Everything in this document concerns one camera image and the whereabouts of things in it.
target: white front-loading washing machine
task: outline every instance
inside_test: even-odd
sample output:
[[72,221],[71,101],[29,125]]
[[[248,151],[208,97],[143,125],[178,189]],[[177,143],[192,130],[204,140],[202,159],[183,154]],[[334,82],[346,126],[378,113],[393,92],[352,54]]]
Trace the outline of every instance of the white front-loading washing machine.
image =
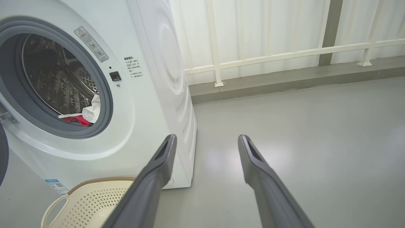
[[[167,0],[4,0],[0,17],[2,125],[34,172],[66,189],[136,177],[174,133],[165,188],[191,185],[197,124]],[[95,94],[94,124],[58,118]]]

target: laundry basket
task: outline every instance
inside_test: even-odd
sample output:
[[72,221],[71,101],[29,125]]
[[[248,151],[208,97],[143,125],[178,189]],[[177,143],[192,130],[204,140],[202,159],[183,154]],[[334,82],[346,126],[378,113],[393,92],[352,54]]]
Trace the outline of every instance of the laundry basket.
[[[48,207],[42,217],[41,228],[99,228],[133,182],[133,177],[85,181]],[[66,203],[58,215],[46,224],[54,206],[64,199]]]

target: gray rubber gasket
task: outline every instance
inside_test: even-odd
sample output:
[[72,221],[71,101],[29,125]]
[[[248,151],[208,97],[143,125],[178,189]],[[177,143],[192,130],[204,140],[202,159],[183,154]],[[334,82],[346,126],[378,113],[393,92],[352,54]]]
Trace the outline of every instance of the gray rubber gasket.
[[[58,113],[45,104],[27,85],[21,70],[21,37],[36,34],[62,45],[70,51],[92,76],[100,94],[101,111],[96,123],[83,127],[58,119]],[[0,22],[0,93],[24,118],[54,135],[87,138],[104,130],[111,120],[113,100],[107,80],[97,62],[74,38],[60,28],[30,17],[13,17]]]

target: blue and white sticker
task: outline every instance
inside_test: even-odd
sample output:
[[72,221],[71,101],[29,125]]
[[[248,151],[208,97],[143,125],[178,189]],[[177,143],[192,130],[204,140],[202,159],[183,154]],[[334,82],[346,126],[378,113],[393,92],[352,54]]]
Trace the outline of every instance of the blue and white sticker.
[[58,180],[54,179],[54,180],[45,180],[51,187],[53,187],[53,189],[55,189],[55,191],[57,191],[59,194],[61,194],[62,196],[66,195],[69,190],[63,186],[63,184],[61,184]]

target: railing post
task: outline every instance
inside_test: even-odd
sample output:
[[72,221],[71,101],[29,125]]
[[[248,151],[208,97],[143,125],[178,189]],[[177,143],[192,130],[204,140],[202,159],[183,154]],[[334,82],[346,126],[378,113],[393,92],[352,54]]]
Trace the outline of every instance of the railing post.
[[208,28],[211,38],[212,55],[215,66],[215,87],[224,86],[221,80],[220,72],[220,55],[218,54],[218,43],[217,43],[217,32],[215,30],[215,17],[214,17],[214,7],[212,5],[212,0],[207,0],[207,13],[208,13]]
[[362,61],[357,63],[357,65],[359,65],[359,66],[363,66],[363,67],[371,66],[370,58],[371,58],[371,54],[375,47],[375,39],[376,39],[375,34],[379,27],[379,21],[380,21],[380,16],[381,16],[381,9],[383,7],[383,2],[384,2],[383,0],[380,0],[378,2],[377,10],[375,12],[373,24],[371,26],[371,30],[370,30],[370,34],[369,34],[370,48],[364,49]]

